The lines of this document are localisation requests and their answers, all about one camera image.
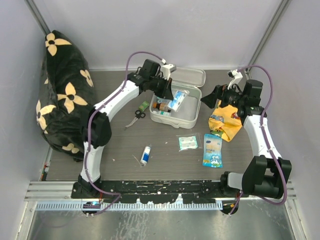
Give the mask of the brown medicine bottle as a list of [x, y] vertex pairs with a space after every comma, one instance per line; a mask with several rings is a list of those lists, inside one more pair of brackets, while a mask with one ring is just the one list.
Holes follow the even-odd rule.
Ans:
[[159, 111], [168, 112], [168, 113], [171, 112], [171, 109], [168, 107], [168, 104], [167, 104], [167, 103], [164, 103], [164, 102], [162, 102], [162, 103], [156, 103], [156, 102], [154, 102], [154, 103], [152, 104], [152, 107], [153, 107], [154, 109], [158, 109]]

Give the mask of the alcohol pads plastic bag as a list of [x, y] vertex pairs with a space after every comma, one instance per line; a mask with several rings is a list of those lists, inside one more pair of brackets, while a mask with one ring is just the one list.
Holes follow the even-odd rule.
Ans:
[[189, 95], [188, 90], [177, 90], [175, 94], [173, 95], [173, 100], [170, 100], [170, 102], [167, 104], [167, 107], [171, 110], [176, 112], [184, 99]]

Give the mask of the white bottle green label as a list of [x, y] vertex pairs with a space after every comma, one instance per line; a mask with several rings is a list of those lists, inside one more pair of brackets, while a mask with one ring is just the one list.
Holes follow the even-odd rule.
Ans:
[[154, 114], [156, 115], [161, 115], [161, 116], [167, 116], [167, 117], [170, 117], [171, 116], [171, 113], [170, 112], [167, 112], [167, 111], [153, 111]]

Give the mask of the grey medicine kit case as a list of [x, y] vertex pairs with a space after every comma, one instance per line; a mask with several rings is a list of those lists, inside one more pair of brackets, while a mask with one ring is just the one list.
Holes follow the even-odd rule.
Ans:
[[183, 100], [177, 111], [170, 112], [170, 116], [153, 113], [153, 111], [159, 111], [153, 108], [153, 103], [157, 103], [157, 96], [153, 95], [149, 106], [150, 118], [154, 122], [170, 125], [174, 128], [191, 129], [195, 126], [198, 119], [201, 98], [203, 96], [200, 88], [206, 82], [206, 73], [204, 70], [178, 67], [171, 74], [171, 78], [173, 95], [177, 90], [188, 90], [189, 95]]

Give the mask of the white gauze packet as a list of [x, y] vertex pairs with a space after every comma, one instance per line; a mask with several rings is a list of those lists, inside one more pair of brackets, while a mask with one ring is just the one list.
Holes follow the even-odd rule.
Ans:
[[157, 102], [158, 104], [167, 103], [167, 100], [164, 99], [164, 98], [157, 97], [157, 98], [156, 98], [156, 102]]

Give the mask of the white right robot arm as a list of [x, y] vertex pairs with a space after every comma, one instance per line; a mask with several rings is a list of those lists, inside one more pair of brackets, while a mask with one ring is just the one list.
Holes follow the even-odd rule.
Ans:
[[216, 85], [212, 93], [201, 101], [209, 108], [220, 100], [220, 107], [237, 108], [237, 115], [246, 130], [253, 158], [244, 173], [226, 171], [220, 178], [219, 191], [231, 197], [237, 190], [245, 195], [261, 197], [265, 200], [279, 199], [284, 203], [288, 196], [287, 182], [292, 164], [277, 151], [269, 129], [266, 110], [260, 106], [263, 83], [247, 80], [243, 91], [237, 85], [228, 88]]

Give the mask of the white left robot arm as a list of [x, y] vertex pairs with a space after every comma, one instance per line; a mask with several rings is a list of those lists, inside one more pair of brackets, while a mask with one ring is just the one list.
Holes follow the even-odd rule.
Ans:
[[114, 116], [128, 102], [146, 91], [152, 91], [160, 98], [172, 100], [171, 74], [176, 69], [174, 64], [165, 61], [159, 64], [146, 59], [135, 72], [125, 74], [124, 81], [112, 94], [83, 111], [81, 133], [84, 158], [77, 184], [88, 198], [95, 198], [100, 193], [102, 153], [112, 136], [111, 121]]

